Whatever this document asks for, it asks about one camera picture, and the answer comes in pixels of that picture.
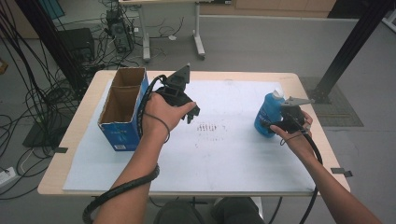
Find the blue bottle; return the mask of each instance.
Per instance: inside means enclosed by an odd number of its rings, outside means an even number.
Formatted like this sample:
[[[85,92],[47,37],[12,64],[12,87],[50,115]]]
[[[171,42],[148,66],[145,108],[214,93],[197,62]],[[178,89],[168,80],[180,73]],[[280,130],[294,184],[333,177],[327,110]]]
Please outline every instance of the blue bottle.
[[[280,104],[285,102],[283,97],[283,91],[279,88],[275,88],[273,92],[265,95],[264,103],[254,120],[254,127],[265,137],[269,138],[275,135],[274,133],[268,133],[267,127],[263,124],[281,121]]]

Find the white paper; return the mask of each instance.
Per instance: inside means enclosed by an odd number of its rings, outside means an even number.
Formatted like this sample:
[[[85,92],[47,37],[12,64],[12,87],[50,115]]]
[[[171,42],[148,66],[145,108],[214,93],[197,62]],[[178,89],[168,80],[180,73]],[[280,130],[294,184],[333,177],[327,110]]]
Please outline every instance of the white paper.
[[[308,193],[310,175],[280,138],[253,126],[265,94],[277,82],[192,81],[186,93],[201,108],[191,124],[181,120],[163,146],[161,173],[152,192]],[[116,152],[97,126],[106,93],[84,134],[64,190],[108,190],[132,156]]]

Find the blue box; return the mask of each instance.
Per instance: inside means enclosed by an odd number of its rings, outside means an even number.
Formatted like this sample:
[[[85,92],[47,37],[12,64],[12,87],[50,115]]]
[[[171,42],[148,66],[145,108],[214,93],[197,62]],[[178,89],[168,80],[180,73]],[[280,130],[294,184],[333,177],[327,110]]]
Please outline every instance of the blue box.
[[[135,151],[140,138],[137,108],[149,86],[146,68],[120,68],[99,117],[98,125],[116,151]]]

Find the hand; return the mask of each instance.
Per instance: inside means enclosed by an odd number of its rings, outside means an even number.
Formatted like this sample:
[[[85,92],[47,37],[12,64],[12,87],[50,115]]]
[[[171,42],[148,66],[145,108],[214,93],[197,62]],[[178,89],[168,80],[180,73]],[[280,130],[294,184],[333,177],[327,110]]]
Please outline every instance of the hand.
[[[310,132],[311,124],[313,122],[311,116],[309,116],[305,111],[302,111],[305,117],[305,123],[303,127],[308,131],[309,135],[312,136]],[[301,160],[306,160],[311,157],[315,158],[315,154],[311,145],[306,141],[305,137],[301,132],[296,133],[286,133],[281,128],[271,125],[271,130],[278,134],[284,141],[288,144],[292,152]]]
[[[170,106],[160,94],[153,92],[146,104],[145,115],[143,117],[143,135],[155,133],[166,137],[168,130],[157,119],[162,120],[170,132],[178,125],[180,119],[195,106],[195,102],[189,102],[179,107]]]

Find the power strip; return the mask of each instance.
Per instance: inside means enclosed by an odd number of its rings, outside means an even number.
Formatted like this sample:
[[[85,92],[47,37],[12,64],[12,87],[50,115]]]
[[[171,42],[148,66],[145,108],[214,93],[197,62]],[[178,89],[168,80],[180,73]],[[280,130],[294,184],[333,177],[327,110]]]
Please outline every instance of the power strip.
[[[8,184],[12,180],[18,178],[17,174],[15,174],[15,170],[13,167],[9,167],[6,171],[0,173],[0,188],[4,185]]]

